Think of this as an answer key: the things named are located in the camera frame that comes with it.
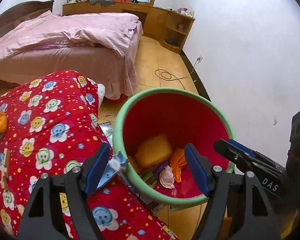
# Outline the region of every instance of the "metal bolt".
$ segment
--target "metal bolt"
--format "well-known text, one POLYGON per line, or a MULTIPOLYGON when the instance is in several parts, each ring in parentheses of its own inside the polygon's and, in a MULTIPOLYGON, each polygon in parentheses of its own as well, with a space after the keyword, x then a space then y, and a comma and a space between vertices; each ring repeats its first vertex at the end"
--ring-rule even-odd
POLYGON ((46 179, 48 176, 49 176, 49 174, 46 172, 41 174, 42 179, 46 179))
POLYGON ((72 168, 73 173, 78 173, 79 171, 81 171, 81 168, 79 166, 75 166, 72 168))
POLYGON ((254 173, 252 171, 247 171, 247 176, 249 178, 253 178, 254 177, 254 173))
POLYGON ((220 171, 222 171, 222 168, 219 165, 216 165, 216 166, 213 166, 213 170, 215 172, 220 172, 220 171))

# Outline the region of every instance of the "wooden floor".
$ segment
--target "wooden floor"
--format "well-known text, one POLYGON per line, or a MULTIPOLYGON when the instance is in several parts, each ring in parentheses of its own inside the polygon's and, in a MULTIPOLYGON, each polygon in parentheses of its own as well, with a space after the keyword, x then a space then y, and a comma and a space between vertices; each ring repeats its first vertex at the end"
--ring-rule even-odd
MULTIPOLYGON (((189 75, 180 55, 163 48, 159 42, 145 36, 141 37, 138 45, 135 67, 138 75, 138 87, 136 87, 135 93, 153 87, 183 88, 178 80, 164 81, 159 79, 154 73, 157 69, 165 69, 178 78, 189 75)), ((186 90, 198 93, 190 76, 182 79, 181 82, 186 90)), ((9 90, 0 89, 0 96, 9 90)), ((99 111, 98 122, 115 122, 121 106, 122 104, 112 105, 104 100, 99 111)), ((202 214, 205 206, 205 204, 202 205, 202 214)), ((175 212, 169 211, 168 208, 166 206, 158 213, 158 216, 168 224, 180 240, 191 239, 199 218, 200 206, 175 212)))

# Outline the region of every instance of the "yellow sponge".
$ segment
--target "yellow sponge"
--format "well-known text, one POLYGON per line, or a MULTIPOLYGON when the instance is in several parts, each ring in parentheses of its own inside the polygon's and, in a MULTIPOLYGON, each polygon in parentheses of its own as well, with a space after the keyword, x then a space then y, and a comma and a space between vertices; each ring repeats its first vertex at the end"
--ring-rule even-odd
POLYGON ((164 134, 159 134, 144 141, 135 155, 138 165, 146 169, 167 161, 172 154, 171 145, 164 134))

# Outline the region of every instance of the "pink bedspread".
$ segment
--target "pink bedspread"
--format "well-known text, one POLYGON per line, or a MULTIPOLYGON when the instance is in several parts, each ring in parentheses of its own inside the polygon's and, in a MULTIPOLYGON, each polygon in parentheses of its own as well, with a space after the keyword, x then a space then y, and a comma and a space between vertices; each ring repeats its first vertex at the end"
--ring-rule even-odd
POLYGON ((129 13, 84 14, 60 17, 50 11, 25 21, 0 38, 0 60, 35 45, 56 41, 99 43, 128 54, 138 17, 129 13))

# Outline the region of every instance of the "power cord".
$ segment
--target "power cord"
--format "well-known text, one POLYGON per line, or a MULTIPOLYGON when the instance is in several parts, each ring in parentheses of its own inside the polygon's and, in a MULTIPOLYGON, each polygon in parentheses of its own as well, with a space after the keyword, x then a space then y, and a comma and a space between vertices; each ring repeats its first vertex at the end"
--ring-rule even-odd
POLYGON ((165 70, 165 69, 157 69, 154 71, 155 75, 165 81, 175 81, 178 80, 180 82, 180 84, 182 85, 183 89, 186 90, 185 86, 183 85, 183 83, 181 82, 181 79, 183 78, 187 78, 188 76, 190 76, 192 74, 192 72, 194 71, 194 68, 196 67, 196 64, 199 62, 200 58, 197 58, 197 60, 194 63, 193 69, 191 71, 191 73, 189 73, 189 75, 186 75, 185 77, 182 78, 177 78, 174 74, 171 74, 169 71, 165 70))

